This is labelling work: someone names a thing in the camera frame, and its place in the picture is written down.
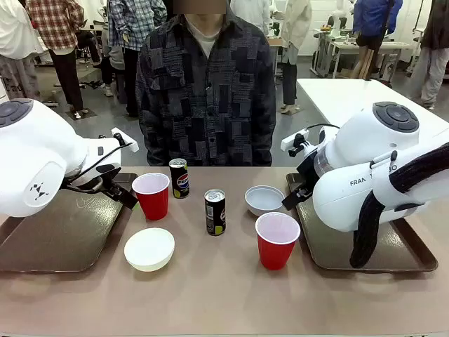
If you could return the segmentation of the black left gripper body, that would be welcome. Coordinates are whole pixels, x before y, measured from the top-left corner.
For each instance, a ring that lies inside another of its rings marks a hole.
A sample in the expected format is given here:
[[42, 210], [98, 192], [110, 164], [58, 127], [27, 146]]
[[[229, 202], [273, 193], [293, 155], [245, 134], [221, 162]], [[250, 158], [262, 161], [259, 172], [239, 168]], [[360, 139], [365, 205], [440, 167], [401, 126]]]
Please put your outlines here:
[[93, 187], [94, 193], [103, 193], [114, 201], [121, 201], [124, 189], [109, 175], [98, 176]]

